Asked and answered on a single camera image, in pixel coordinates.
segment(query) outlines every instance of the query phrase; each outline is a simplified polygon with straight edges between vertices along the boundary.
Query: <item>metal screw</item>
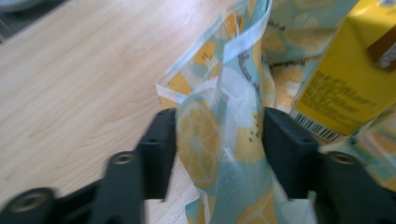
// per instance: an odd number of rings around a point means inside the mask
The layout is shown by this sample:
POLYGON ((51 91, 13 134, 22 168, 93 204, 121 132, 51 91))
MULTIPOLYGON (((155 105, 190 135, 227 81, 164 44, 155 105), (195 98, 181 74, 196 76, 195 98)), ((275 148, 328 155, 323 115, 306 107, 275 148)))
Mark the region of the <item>metal screw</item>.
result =
POLYGON ((11 205, 11 212, 20 213, 30 211, 34 208, 37 208, 46 200, 47 195, 44 193, 32 193, 26 195, 11 205))
POLYGON ((351 165, 354 164, 355 161, 350 159, 350 157, 348 157, 347 155, 344 154, 340 154, 340 153, 334 153, 331 155, 332 160, 339 162, 339 163, 343 163, 346 165, 351 165))
POLYGON ((125 163, 129 163, 131 161, 134 160, 134 156, 133 155, 119 155, 118 157, 113 159, 113 162, 115 164, 125 164, 125 163))

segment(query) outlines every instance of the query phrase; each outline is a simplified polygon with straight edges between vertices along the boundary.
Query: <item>light wood surface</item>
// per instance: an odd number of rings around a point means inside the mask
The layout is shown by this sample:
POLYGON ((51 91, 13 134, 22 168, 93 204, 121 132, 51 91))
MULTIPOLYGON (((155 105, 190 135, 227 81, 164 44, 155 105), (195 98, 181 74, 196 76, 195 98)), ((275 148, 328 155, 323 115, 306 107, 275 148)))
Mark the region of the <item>light wood surface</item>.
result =
MULTIPOLYGON (((155 80, 234 0, 70 0, 0 45, 0 204, 63 196, 134 148, 160 110, 155 80)), ((177 161, 150 223, 186 223, 197 197, 177 161)))

